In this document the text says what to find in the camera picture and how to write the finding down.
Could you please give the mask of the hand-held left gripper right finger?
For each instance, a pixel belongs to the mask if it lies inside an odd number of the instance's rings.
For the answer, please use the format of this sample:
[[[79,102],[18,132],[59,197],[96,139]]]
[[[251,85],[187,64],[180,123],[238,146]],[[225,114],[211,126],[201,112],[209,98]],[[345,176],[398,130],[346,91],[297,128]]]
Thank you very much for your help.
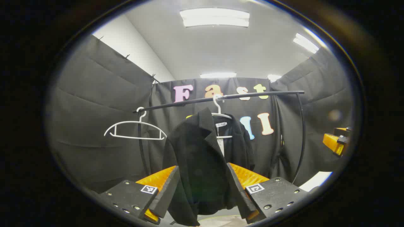
[[[227,179],[241,218],[248,224],[280,219],[309,195],[281,177],[269,179],[227,163]]]

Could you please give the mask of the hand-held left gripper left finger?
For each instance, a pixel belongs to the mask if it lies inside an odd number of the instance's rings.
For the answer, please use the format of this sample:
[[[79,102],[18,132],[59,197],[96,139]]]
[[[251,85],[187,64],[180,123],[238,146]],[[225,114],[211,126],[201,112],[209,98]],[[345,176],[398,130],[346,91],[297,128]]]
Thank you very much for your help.
[[[98,195],[103,204],[131,219],[159,225],[180,180],[178,166],[137,181],[123,180]]]

